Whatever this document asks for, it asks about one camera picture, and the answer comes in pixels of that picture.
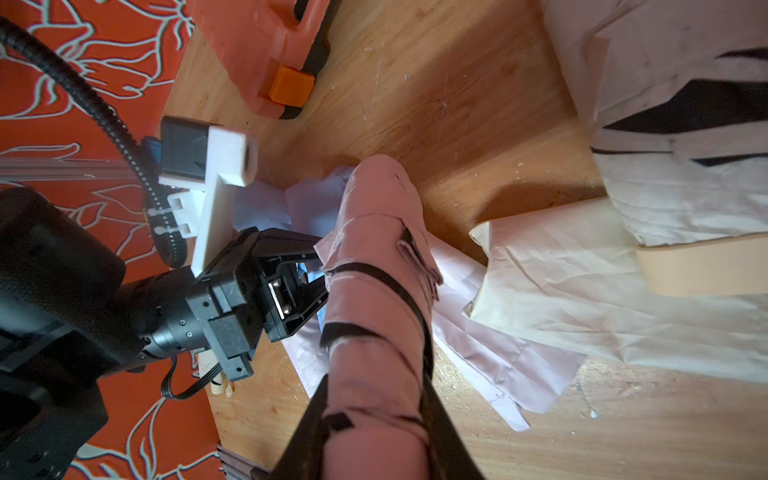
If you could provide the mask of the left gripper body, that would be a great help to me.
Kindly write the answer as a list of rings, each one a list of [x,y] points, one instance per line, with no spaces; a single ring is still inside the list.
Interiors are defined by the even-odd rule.
[[[277,229],[251,228],[198,275],[187,266],[149,283],[149,354],[159,359],[210,350],[232,381],[253,375],[265,323],[257,247]]]

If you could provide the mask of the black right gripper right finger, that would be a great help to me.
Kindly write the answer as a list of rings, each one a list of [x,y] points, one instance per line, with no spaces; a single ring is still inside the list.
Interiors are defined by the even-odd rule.
[[[482,480],[431,380],[424,378],[420,412],[428,436],[429,479]]]

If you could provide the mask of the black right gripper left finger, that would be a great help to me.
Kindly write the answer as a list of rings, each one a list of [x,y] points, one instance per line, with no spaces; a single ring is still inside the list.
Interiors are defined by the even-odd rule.
[[[323,449],[329,436],[329,430],[322,418],[327,406],[327,394],[328,376],[324,376],[283,455],[270,473],[270,479],[322,478]]]

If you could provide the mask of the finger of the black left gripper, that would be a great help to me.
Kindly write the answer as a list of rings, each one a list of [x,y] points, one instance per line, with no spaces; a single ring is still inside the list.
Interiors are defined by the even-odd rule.
[[[274,273],[265,277],[264,329],[270,342],[279,342],[295,335],[328,300],[323,275],[308,281],[296,263],[282,263]]]
[[[320,238],[281,229],[260,231],[254,244],[254,255],[259,258],[295,256],[317,258],[315,245]]]

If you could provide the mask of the pink sleeved umbrella short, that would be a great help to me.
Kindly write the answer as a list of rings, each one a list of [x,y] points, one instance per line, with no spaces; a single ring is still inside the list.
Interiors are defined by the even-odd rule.
[[[317,245],[329,291],[322,423],[326,479],[425,479],[421,413],[433,361],[431,313],[442,281],[420,197],[386,155],[352,172],[334,229]]]

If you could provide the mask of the cream sleeve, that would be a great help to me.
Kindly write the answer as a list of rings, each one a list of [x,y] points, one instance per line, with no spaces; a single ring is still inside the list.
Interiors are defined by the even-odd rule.
[[[469,309],[500,332],[630,365],[767,379],[767,299],[653,293],[606,199],[475,226],[488,268]]]

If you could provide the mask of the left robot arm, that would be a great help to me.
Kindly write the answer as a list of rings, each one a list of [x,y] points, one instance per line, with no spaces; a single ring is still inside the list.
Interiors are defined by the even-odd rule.
[[[158,141],[138,143],[111,106],[59,55],[8,19],[1,42],[47,74],[99,125],[139,179],[167,272],[125,282],[125,262],[41,194],[1,194],[1,475],[59,479],[108,420],[101,378],[186,352],[215,363],[183,401],[218,374],[251,376],[262,336],[293,336],[326,303],[310,235],[235,233],[228,187],[249,183],[255,148],[213,124],[166,117]]]

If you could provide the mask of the red plastic tool case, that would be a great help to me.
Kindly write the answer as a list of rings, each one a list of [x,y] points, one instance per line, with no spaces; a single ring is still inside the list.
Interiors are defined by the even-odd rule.
[[[281,120],[301,114],[330,56],[337,1],[197,0],[186,6],[253,113]]]

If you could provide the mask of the small cream folded umbrella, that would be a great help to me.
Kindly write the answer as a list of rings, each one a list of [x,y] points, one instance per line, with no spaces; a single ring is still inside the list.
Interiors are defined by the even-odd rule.
[[[767,5],[545,1],[544,25],[648,287],[767,290]]]

